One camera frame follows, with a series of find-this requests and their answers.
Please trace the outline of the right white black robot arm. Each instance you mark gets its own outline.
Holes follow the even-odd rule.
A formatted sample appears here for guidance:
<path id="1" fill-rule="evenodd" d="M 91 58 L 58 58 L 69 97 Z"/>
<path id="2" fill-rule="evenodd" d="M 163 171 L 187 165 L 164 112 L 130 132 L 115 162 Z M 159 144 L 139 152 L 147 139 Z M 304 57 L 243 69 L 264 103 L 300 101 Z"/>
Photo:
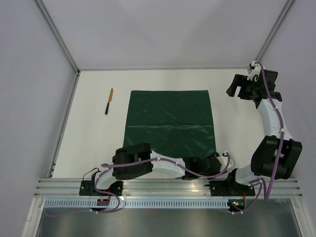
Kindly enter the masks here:
<path id="1" fill-rule="evenodd" d="M 288 179 L 302 152 L 301 142 L 290 135 L 282 114 L 282 96 L 275 91 L 275 71 L 257 71 L 252 76 L 234 76 L 226 93 L 243 100 L 253 101 L 260 114 L 264 138 L 255 150 L 250 165 L 235 168 L 226 179 L 225 188 L 231 195 L 248 190 L 249 182 L 259 182 L 260 178 L 272 180 Z"/>

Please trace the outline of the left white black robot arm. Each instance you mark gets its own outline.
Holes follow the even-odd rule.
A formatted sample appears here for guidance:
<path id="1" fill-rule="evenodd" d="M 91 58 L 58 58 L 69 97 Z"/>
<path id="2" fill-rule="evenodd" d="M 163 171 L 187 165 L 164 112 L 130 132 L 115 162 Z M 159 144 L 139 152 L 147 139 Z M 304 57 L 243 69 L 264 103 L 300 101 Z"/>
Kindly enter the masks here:
<path id="1" fill-rule="evenodd" d="M 204 159 L 171 158 L 153 151 L 149 143 L 117 149 L 112 163 L 104 163 L 101 167 L 104 170 L 95 176 L 90 185 L 90 189 L 98 196 L 109 193 L 111 185 L 116 181 L 132 180 L 150 173 L 193 180 L 216 178 L 227 170 L 218 153 Z"/>

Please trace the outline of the dark green cloth napkin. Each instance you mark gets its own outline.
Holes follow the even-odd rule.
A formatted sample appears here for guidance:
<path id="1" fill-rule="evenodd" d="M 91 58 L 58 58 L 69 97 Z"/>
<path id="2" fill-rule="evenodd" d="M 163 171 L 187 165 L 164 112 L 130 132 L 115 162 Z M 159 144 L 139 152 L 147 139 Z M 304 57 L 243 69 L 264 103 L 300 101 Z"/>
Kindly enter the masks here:
<path id="1" fill-rule="evenodd" d="M 203 159 L 216 153 L 208 91 L 132 91 L 123 146 L 140 143 L 171 158 Z"/>

